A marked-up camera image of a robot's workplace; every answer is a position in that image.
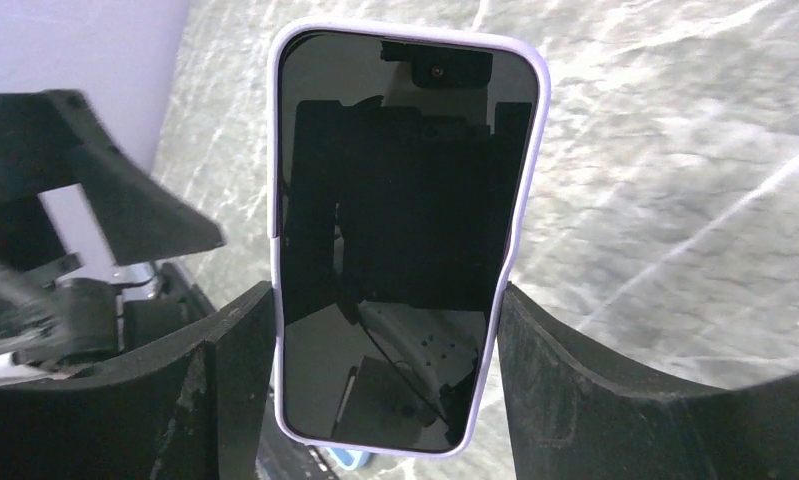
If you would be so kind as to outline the light blue phone case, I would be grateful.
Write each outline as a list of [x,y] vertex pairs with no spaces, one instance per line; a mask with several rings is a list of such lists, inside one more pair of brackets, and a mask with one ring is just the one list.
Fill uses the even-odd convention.
[[366,451],[342,448],[325,448],[325,451],[338,467],[346,471],[365,467],[371,458],[371,453]]

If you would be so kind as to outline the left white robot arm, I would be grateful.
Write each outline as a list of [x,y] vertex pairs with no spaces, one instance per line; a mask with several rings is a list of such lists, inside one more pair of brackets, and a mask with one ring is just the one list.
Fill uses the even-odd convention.
[[220,227],[117,146],[78,90],[0,93],[0,355],[24,364],[119,350],[121,283],[79,278],[41,201],[79,187],[119,266],[219,248]]

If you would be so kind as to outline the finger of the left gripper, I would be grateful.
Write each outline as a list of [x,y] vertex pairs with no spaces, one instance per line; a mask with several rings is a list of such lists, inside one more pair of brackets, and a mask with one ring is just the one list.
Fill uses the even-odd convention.
[[211,251],[220,227],[116,145],[79,90],[0,93],[0,206],[78,184],[118,265]]

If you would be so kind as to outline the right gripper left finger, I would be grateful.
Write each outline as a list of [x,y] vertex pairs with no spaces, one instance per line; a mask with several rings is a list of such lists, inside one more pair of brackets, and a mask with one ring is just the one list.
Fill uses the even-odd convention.
[[0,386],[0,479],[252,479],[271,286],[65,380]]

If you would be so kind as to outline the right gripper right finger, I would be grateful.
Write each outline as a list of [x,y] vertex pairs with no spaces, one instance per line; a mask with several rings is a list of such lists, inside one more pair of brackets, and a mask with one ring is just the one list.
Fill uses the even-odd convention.
[[558,321],[517,286],[498,347],[515,473],[531,479],[799,479],[799,373],[721,389]]

